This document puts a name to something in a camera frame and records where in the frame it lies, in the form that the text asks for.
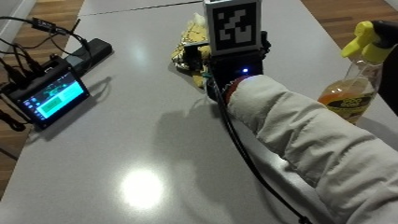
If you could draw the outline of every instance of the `bottle label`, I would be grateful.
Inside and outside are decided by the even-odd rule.
[[[356,123],[371,106],[376,93],[357,95],[356,97],[335,98],[327,104],[331,111],[340,115],[349,123]]]

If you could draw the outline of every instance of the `white wall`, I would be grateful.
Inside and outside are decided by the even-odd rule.
[[[36,0],[0,0],[0,16],[26,18],[35,6]],[[23,23],[21,21],[0,21],[0,37],[13,41]],[[0,50],[9,46],[0,42]]]
[[[387,2],[398,10],[398,0],[387,0]]]

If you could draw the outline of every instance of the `table surface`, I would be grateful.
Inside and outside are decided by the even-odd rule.
[[[202,4],[83,17],[78,33],[116,53],[84,77],[94,97],[30,136],[0,223],[297,223],[244,164],[215,104],[171,63],[195,12]],[[316,99],[351,61],[299,1],[264,0],[263,29],[273,44],[265,74]],[[397,124],[377,97],[360,126],[398,148]],[[313,223],[332,223],[288,162],[236,125],[287,200]]]
[[[199,0],[86,0],[79,16],[143,10],[147,7],[168,6],[196,1]]]

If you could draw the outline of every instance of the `yellow bottle cap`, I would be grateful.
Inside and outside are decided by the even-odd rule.
[[[383,63],[392,49],[381,49],[375,46],[373,42],[380,41],[380,36],[375,33],[373,23],[371,21],[360,22],[355,34],[357,37],[341,51],[343,57],[351,57],[363,50],[363,56],[367,61],[371,63]]]

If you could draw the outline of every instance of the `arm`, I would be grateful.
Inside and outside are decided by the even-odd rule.
[[[229,90],[231,113],[315,187],[339,223],[397,223],[398,153],[267,76]]]

